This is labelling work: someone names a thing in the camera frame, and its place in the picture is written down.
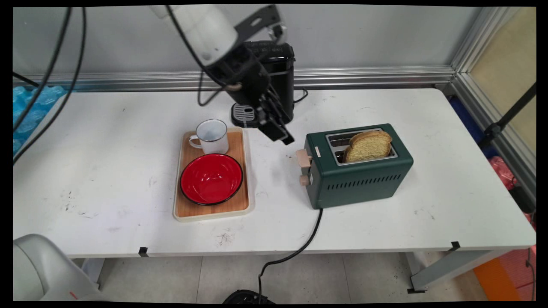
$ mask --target mug handle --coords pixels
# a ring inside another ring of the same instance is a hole
[[[189,138],[189,143],[190,143],[190,145],[191,145],[192,147],[197,148],[197,149],[201,149],[201,148],[202,148],[202,145],[200,145],[200,144],[195,144],[194,142],[192,142],[194,139],[199,139],[199,138],[198,138],[198,136],[196,136],[196,135],[190,136],[190,138]]]

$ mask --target toaster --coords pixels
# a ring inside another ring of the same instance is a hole
[[[386,157],[343,161],[350,138],[370,130],[392,137]],[[306,135],[305,148],[296,153],[314,209],[392,197],[413,165],[413,158],[390,124],[357,127]]]

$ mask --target white mug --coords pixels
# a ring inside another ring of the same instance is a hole
[[[196,135],[189,138],[191,146],[202,149],[204,154],[220,153],[226,154],[229,151],[229,139],[226,136],[225,122],[217,119],[209,119],[200,123],[196,128]],[[200,144],[192,142],[199,139]]]

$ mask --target black tape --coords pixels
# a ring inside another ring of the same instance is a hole
[[[149,248],[148,247],[141,247],[139,248],[139,255],[140,256],[143,256],[143,257],[148,257],[149,255],[146,254],[146,251],[148,250]]]
[[[451,245],[453,245],[453,247],[452,247],[450,250],[448,250],[448,251],[450,251],[450,252],[453,252],[453,251],[455,251],[455,250],[457,250],[457,249],[460,248],[459,241],[451,242]]]
[[[424,293],[426,291],[415,291],[415,289],[407,289],[407,294]]]

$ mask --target gray floor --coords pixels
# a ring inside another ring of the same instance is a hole
[[[99,283],[110,300],[222,303],[238,289],[258,291],[263,264],[284,255],[107,259]],[[441,254],[427,255],[429,262]],[[271,265],[262,292],[276,304],[396,303],[487,300],[474,273],[407,294],[403,253],[304,254]]]

